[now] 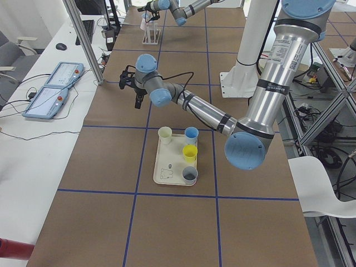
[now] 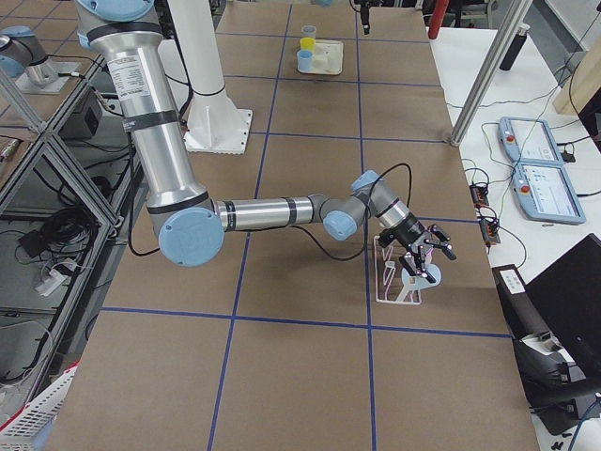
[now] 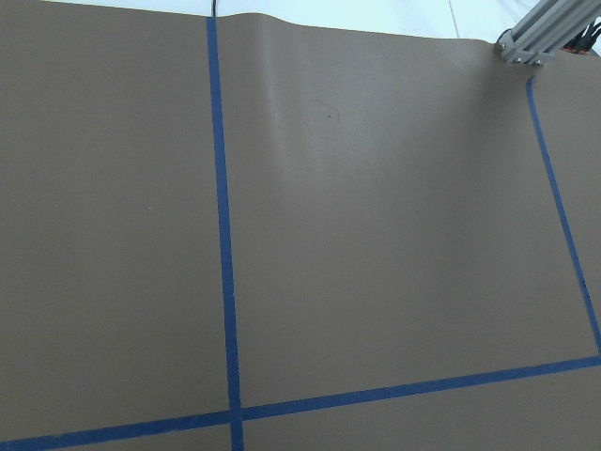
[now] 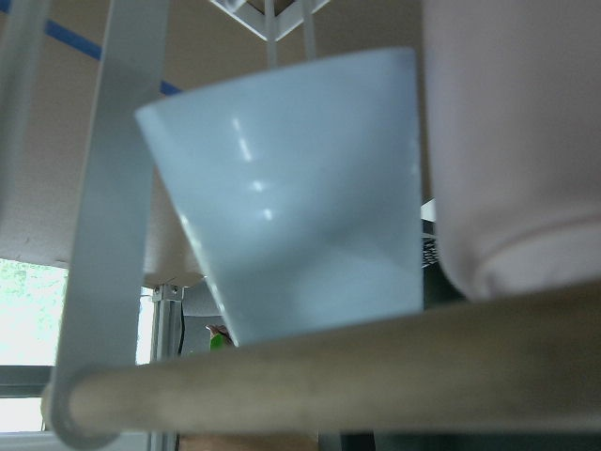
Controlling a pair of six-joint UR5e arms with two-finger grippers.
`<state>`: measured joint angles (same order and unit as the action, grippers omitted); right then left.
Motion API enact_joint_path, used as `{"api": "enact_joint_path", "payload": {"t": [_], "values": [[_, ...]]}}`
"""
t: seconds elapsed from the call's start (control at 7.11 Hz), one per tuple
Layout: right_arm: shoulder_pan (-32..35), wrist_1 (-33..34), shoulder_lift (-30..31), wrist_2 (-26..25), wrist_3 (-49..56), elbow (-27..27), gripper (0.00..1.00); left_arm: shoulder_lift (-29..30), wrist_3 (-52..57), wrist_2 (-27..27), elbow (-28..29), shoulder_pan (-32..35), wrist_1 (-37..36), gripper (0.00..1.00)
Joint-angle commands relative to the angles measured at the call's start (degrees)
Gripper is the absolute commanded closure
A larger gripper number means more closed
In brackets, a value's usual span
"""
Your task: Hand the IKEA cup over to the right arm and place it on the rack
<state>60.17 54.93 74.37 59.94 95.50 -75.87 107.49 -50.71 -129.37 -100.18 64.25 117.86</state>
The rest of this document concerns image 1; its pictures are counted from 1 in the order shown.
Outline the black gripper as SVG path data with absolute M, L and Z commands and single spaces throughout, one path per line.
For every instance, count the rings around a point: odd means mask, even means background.
M 147 12 L 145 12 L 142 16 L 143 18 L 150 18 L 150 21 L 155 21 L 160 16 L 159 11 L 161 8 L 159 7 L 158 2 L 147 2 L 145 10 L 151 12 L 152 16 Z
M 135 78 L 131 79 L 131 88 L 135 91 L 135 109 L 140 109 L 142 102 L 144 100 L 144 96 L 147 95 L 147 91 L 144 89 L 143 85 L 136 81 Z

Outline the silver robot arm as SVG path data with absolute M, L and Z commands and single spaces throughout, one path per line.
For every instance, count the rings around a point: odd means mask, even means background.
M 144 15 L 145 22 L 156 21 L 160 18 L 160 11 L 169 10 L 175 19 L 178 26 L 182 26 L 186 23 L 187 19 L 195 15 L 197 12 L 205 9 L 207 6 L 214 3 L 219 3 L 220 1 L 214 0 L 200 0 L 181 8 L 179 7 L 178 1 L 169 0 L 158 0 L 149 1 L 143 7 L 137 9 L 138 12 L 150 12 L 151 16 L 147 19 L 147 15 Z
M 307 48 L 325 36 L 333 1 L 252 1 L 235 66 L 220 75 L 225 98 L 250 98 L 246 115 L 235 119 L 166 83 L 157 61 L 142 54 L 135 65 L 135 87 L 163 107 L 176 102 L 203 123 L 228 137 L 227 160 L 238 169 L 260 166 L 274 138 L 273 123 Z

